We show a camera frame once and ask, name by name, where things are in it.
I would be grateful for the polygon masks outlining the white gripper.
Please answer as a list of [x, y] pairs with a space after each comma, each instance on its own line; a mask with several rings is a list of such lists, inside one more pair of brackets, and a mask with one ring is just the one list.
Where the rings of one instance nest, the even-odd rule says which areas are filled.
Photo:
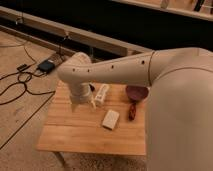
[[[70, 91], [70, 100], [72, 112], [75, 111], [77, 104], [87, 103], [92, 98], [92, 92], [89, 88], [81, 89], [81, 90], [71, 90]], [[91, 105], [93, 109], [96, 109], [96, 104], [94, 100], [91, 100]]]

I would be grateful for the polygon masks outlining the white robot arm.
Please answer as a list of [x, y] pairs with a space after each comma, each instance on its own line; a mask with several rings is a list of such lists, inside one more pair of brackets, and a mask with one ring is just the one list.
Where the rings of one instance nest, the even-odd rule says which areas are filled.
[[90, 99], [91, 82], [148, 87], [147, 171], [213, 171], [213, 52], [177, 48], [98, 63], [78, 52], [58, 76], [75, 103]]

